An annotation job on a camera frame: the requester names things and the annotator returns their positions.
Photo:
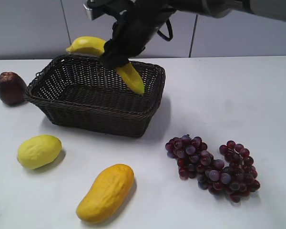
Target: banana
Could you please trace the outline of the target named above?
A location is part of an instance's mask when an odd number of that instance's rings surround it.
[[[106,41],[97,37],[79,37],[66,49],[69,53],[82,53],[100,56],[104,53]],[[115,69],[126,85],[138,94],[144,94],[144,83],[131,63]]]

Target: white table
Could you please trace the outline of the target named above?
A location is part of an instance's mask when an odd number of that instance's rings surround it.
[[[166,69],[161,107],[140,139],[53,125],[34,105],[0,101],[0,229],[286,229],[286,56],[141,59]],[[0,73],[29,83],[49,60],[0,61]],[[18,146],[35,135],[55,135],[65,157],[27,171]],[[164,144],[199,135],[215,158],[233,139],[251,151],[261,189],[231,204],[181,181]],[[96,176],[125,163],[137,188],[114,220],[82,223],[75,209]]]

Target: wicker basket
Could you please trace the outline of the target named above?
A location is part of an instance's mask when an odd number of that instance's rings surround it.
[[[97,58],[63,55],[36,74],[24,97],[53,124],[141,137],[160,106],[165,71],[149,63],[132,64],[143,79],[144,95],[133,93]]]

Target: toy fruit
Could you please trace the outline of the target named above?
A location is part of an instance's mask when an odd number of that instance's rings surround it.
[[[82,53],[100,56],[104,52],[106,41],[97,37],[79,37],[66,49],[69,53]],[[123,67],[115,69],[126,85],[138,94],[144,94],[144,83],[141,76],[129,62]]]
[[[24,102],[23,93],[27,85],[23,79],[13,72],[0,74],[0,99],[7,105],[17,105]]]
[[[21,144],[17,159],[23,167],[36,169],[54,161],[61,149],[61,141],[58,138],[40,135]]]
[[[124,202],[133,182],[133,170],[127,165],[117,164],[105,169],[78,205],[77,216],[90,223],[105,221]]]

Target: grape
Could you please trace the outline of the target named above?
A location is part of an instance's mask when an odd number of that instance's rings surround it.
[[[244,182],[240,183],[239,184],[239,191],[245,192],[246,190],[247,190],[247,185]]]
[[[232,181],[232,183],[229,185],[229,188],[233,191],[237,191],[240,188],[240,184],[238,181]]]
[[[202,157],[210,156],[210,153],[207,150],[203,150],[200,152],[200,156],[202,156]]]
[[[172,152],[174,150],[174,145],[171,143],[166,143],[165,144],[165,149],[169,152]]]
[[[242,148],[244,148],[244,146],[242,145],[242,144],[236,144],[235,146],[234,146],[234,149],[239,153],[239,151],[242,149]]]
[[[216,190],[213,185],[209,185],[208,190],[212,195],[218,195],[220,193],[220,191]]]
[[[234,141],[228,141],[228,142],[227,142],[227,147],[228,147],[229,149],[234,149],[234,146],[235,146],[235,142],[234,142]]]
[[[205,171],[205,167],[202,164],[197,164],[196,165],[196,171],[198,173],[203,173]]]
[[[245,173],[244,182],[247,185],[251,185],[254,182],[254,177],[249,173]]]
[[[206,177],[203,174],[197,174],[198,182],[206,182]]]
[[[203,150],[207,150],[208,149],[208,145],[204,142],[200,143],[200,146],[198,148],[199,151],[203,151]]]
[[[211,158],[209,156],[207,157],[203,157],[202,159],[200,159],[200,163],[204,166],[208,166],[210,165],[212,162]]]
[[[250,172],[248,172],[249,174],[251,174],[253,176],[253,178],[257,178],[257,172],[255,170],[251,170]]]
[[[246,156],[245,158],[244,158],[244,164],[245,165],[249,165],[249,166],[251,166],[252,164],[253,164],[253,158],[252,157],[250,157],[250,156]]]
[[[196,137],[194,137],[194,139],[198,140],[199,142],[202,142],[202,138],[201,137],[196,136]]]
[[[181,141],[184,145],[188,145],[191,142],[191,138],[189,135],[184,135],[181,137]]]
[[[218,160],[214,160],[214,161],[213,161],[213,166],[214,166],[216,169],[221,170],[221,169],[224,168],[225,163],[224,163],[223,160],[218,159]]]
[[[238,153],[234,153],[234,154],[232,154],[231,159],[232,159],[232,162],[234,162],[234,163],[239,163],[239,161],[240,161],[240,156],[239,156]]]
[[[200,146],[201,141],[197,138],[191,140],[191,145],[194,146],[196,149]]]
[[[220,191],[220,190],[222,190],[224,188],[224,185],[222,183],[220,183],[219,181],[216,181],[216,182],[213,183],[213,188],[215,190]]]
[[[218,181],[220,178],[220,173],[217,170],[212,170],[209,173],[209,177],[212,181]]]
[[[186,168],[179,169],[179,176],[182,178],[188,178],[188,171],[186,170]]]
[[[223,172],[223,173],[227,173],[227,174],[229,174],[229,175],[232,175],[233,172],[234,172],[234,170],[233,170],[231,167],[224,167],[224,169],[223,169],[222,172]]]
[[[188,154],[188,155],[193,155],[195,153],[196,149],[194,146],[192,145],[189,145],[185,148],[185,152]]]
[[[188,162],[185,159],[178,159],[177,165],[181,168],[186,167]]]
[[[187,165],[187,169],[191,172],[194,172],[196,170],[196,166],[192,163]]]
[[[183,149],[178,149],[177,150],[177,156],[179,158],[186,158],[186,153],[185,153],[185,151]]]
[[[175,149],[181,149],[183,147],[183,143],[181,140],[176,140],[174,142]]]
[[[229,167],[231,167],[231,168],[238,168],[239,164],[238,163],[234,163],[234,162],[230,162]]]
[[[246,149],[246,148],[242,148],[242,149],[239,151],[239,154],[240,154],[240,156],[242,156],[242,157],[246,157],[246,156],[249,156],[250,151],[249,151],[248,149]]]
[[[255,192],[261,187],[261,184],[257,181],[254,180],[254,182],[249,186],[250,192]]]
[[[207,168],[207,169],[205,170],[204,174],[205,174],[205,176],[206,176],[207,178],[210,178],[210,177],[209,177],[209,173],[210,173],[212,170],[213,170],[212,168]]]
[[[220,181],[223,183],[223,184],[229,184],[230,183],[230,181],[231,181],[231,176],[230,176],[230,174],[228,174],[228,173],[222,173],[221,175],[220,175]]]
[[[247,189],[245,192],[241,192],[240,195],[242,197],[248,197],[250,195],[250,191]]]
[[[194,154],[189,157],[190,161],[194,164],[196,164],[199,161],[199,156],[197,154]]]
[[[169,158],[176,158],[177,157],[173,152],[170,152],[170,151],[167,151],[167,156]]]
[[[190,178],[190,179],[195,178],[195,177],[196,177],[196,175],[197,175],[197,173],[196,173],[196,172],[194,172],[194,171],[189,171],[189,178]]]
[[[208,183],[202,183],[202,182],[198,182],[198,186],[199,188],[201,188],[202,190],[206,190],[208,189]]]
[[[230,195],[230,199],[234,202],[234,203],[239,203],[240,202],[240,195],[233,193]]]
[[[219,147],[219,152],[220,152],[221,155],[225,155],[226,152],[228,152],[228,147],[226,145],[221,145]]]
[[[230,189],[229,187],[225,187],[225,192],[228,195],[231,195],[232,193],[234,193],[234,191],[232,189]]]
[[[249,165],[243,165],[242,169],[245,171],[245,173],[249,173],[251,171],[251,166]]]

